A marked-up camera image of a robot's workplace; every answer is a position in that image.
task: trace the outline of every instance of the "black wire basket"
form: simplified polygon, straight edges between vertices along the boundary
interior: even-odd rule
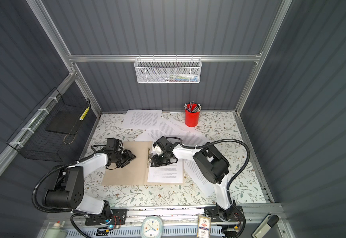
[[[7,144],[26,159],[66,162],[78,160],[75,138],[84,117],[90,110],[90,100],[84,97],[58,94],[27,127],[22,136]]]

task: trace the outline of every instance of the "kraft paper folder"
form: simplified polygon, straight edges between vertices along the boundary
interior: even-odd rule
[[[148,182],[148,149],[152,148],[152,141],[124,141],[124,149],[130,150],[136,159],[123,168],[114,170],[106,169],[102,186],[114,185],[184,185],[183,183],[150,183]]]

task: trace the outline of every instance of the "clock face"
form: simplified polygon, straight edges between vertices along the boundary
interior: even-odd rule
[[[144,226],[142,227],[142,232],[144,237],[156,238],[159,236],[161,232],[161,224],[160,221],[154,218],[149,218],[144,222]]]

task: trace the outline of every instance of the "floral tablecloth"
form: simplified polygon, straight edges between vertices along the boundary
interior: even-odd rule
[[[107,138],[134,141],[144,130],[121,128],[124,113],[103,114],[91,139],[90,146],[106,144]],[[184,113],[162,113],[162,117],[184,122]],[[241,140],[232,112],[202,112],[198,131],[211,141],[234,138]],[[245,161],[246,151],[236,143],[215,145],[228,159],[231,174],[235,174]],[[99,199],[108,200],[111,207],[130,206],[175,206],[215,204],[215,194],[205,197],[193,180],[184,172],[184,185],[149,185],[149,186],[102,186],[105,168],[100,168],[84,179],[85,193]],[[230,187],[231,197],[236,203],[265,203],[265,199],[251,162],[234,180]]]

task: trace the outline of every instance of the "document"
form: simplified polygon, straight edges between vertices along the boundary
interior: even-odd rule
[[[186,173],[193,179],[194,183],[206,197],[214,193],[213,184],[203,176],[195,161],[188,159],[179,159],[178,161],[180,160],[184,161],[184,169]]]
[[[184,145],[204,145],[210,141],[199,131],[181,131],[178,137],[182,139]]]
[[[157,129],[161,121],[161,110],[128,110],[123,128]]]
[[[196,131],[194,128],[187,126],[185,123],[180,122],[180,121],[176,121],[173,119],[168,119],[168,121],[175,125],[178,129],[180,129],[181,131]]]
[[[177,163],[161,167],[150,167],[148,172],[148,182],[152,183],[183,183],[183,160]]]
[[[158,130],[146,130],[135,141],[153,141],[156,142],[161,136],[178,136],[181,130],[168,120],[161,119]]]

